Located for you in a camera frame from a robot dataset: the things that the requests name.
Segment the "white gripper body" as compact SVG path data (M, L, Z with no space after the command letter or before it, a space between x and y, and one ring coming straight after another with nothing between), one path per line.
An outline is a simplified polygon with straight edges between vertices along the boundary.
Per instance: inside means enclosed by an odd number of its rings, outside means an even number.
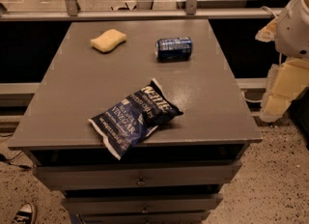
M309 0L290 0L278 16L276 50L286 56L309 57Z

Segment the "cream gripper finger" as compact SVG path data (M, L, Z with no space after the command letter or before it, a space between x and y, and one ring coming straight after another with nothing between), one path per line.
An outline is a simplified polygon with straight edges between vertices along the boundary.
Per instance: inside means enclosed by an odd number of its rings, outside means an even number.
M280 119L291 103L309 86L309 60L288 57L281 65L273 64L267 74L260 119L273 123Z
M258 31L255 39L260 42L273 42L276 35L276 26L278 18L275 17L265 27Z

